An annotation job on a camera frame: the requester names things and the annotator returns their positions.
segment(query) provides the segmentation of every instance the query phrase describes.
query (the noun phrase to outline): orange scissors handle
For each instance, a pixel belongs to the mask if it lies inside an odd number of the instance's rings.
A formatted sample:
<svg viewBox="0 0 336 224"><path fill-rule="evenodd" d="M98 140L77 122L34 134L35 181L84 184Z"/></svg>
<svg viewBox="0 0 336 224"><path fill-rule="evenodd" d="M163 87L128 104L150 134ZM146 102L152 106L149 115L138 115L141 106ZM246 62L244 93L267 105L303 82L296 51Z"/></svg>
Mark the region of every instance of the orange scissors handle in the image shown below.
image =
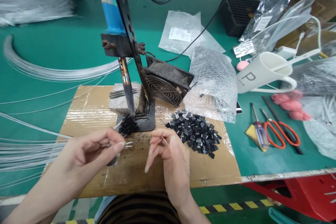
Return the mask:
<svg viewBox="0 0 336 224"><path fill-rule="evenodd" d="M275 126L279 129L280 133L282 135L285 135L285 133L282 131L282 129L280 128L279 124L276 122L276 121L272 121ZM267 133L267 126L269 126L271 128L271 130L274 132L274 134L277 136L277 138L280 140L281 142L281 146L277 145L276 143L274 143L272 141L272 139L268 136L268 133ZM266 121L264 122L264 130L266 132L266 137L269 141L270 144L272 144L274 147L278 148L278 149L284 149L286 147L286 143L285 141L282 139L282 137L280 136L280 134L275 130L275 128L272 126L271 122L270 121Z"/></svg>
<svg viewBox="0 0 336 224"><path fill-rule="evenodd" d="M296 143L293 143L293 142L286 136L286 134L283 132L283 130L281 130L281 133L282 133L282 135L285 137L285 139L287 140L287 142L288 142L290 145L293 145L293 146L299 146L299 145L301 144L301 141L300 141L299 136L298 136L297 133L295 132L295 130L293 130L291 127L289 127L287 124L285 124L285 123L283 123L283 122L281 122L281 121L279 121L278 123L281 124L282 126L286 127L287 129L289 129L290 132L292 132L292 134L294 135L294 137L295 137L295 139L296 139Z"/></svg>

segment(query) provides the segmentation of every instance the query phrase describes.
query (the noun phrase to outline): striped shirt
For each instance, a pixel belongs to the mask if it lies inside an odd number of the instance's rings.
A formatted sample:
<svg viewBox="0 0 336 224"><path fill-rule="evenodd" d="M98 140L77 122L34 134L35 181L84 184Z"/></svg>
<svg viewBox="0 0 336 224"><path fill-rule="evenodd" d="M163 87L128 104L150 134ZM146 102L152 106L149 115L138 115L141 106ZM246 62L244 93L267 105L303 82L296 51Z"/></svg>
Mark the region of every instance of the striped shirt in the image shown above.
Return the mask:
<svg viewBox="0 0 336 224"><path fill-rule="evenodd" d="M117 196L96 224L181 224L166 192Z"/></svg>

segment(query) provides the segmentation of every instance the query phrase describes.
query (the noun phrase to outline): scissors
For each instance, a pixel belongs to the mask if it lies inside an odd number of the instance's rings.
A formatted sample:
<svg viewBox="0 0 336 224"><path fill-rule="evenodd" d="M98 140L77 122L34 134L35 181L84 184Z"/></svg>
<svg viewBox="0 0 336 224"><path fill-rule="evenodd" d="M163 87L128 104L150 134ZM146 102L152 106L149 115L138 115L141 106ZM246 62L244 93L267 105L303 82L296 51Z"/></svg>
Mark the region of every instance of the scissors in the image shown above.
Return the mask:
<svg viewBox="0 0 336 224"><path fill-rule="evenodd" d="M299 146L299 145L301 144L301 142L300 142L300 138L299 138L299 136L297 135L297 133L295 132L295 130L293 130L291 127L289 127L287 124L285 124L285 123L283 123L283 122L281 122L281 121L278 121L278 122L277 122L277 121L275 121L275 120L269 118L268 115L266 114L266 112L265 112L262 108L260 108L260 110L262 111L262 113L264 114L264 116L265 116L266 119L267 119L267 121L264 122L264 130L265 130L265 132L266 132L266 137L267 137L267 139L268 139L268 141L269 141L270 144L272 144L274 147L276 147L276 148L278 148L278 149L284 149L284 148L286 147L286 143L285 143L284 139L281 137L281 135L287 140L287 142L288 142L290 145L293 145L293 146ZM275 130L275 128L272 126L271 123L273 123L273 124L277 127L277 129L280 131L281 135ZM296 143L293 143L293 142L286 136L286 134L285 134L284 131L281 129L281 127L279 126L279 124L282 125L282 126L284 126L284 127L287 128L287 129L289 129L290 132L292 132L292 134L294 135L294 137L295 137L295 139L296 139ZM277 145L276 143L274 143L274 142L270 139L270 137L268 136L268 133L267 133L267 127L268 127L268 126L271 128L271 130L275 133L275 135L276 135L276 136L278 137L278 139L280 140L280 142L281 142L281 146L279 146L279 145Z"/></svg>

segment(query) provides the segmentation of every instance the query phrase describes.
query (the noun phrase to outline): fan grille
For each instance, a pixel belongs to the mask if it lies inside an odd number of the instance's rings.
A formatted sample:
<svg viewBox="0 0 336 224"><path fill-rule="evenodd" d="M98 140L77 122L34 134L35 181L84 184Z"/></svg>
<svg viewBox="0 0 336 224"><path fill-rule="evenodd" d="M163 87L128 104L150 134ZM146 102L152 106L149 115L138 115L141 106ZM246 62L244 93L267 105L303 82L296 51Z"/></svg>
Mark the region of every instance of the fan grille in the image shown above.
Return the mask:
<svg viewBox="0 0 336 224"><path fill-rule="evenodd" d="M181 94L173 85L153 75L147 75L146 78L149 92L152 95L175 106L180 104L182 101Z"/></svg>

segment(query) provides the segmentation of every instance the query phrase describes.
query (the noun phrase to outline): red chair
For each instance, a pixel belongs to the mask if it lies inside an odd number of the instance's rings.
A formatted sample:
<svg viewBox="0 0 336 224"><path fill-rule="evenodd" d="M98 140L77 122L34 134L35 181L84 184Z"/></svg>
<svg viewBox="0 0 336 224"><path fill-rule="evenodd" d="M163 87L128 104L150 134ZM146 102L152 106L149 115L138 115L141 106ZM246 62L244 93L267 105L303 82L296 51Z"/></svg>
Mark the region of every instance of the red chair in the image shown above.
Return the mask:
<svg viewBox="0 0 336 224"><path fill-rule="evenodd" d="M311 218L331 222L336 220L336 179L333 175L290 178L266 185L243 184L281 204ZM290 198L272 190L287 187Z"/></svg>

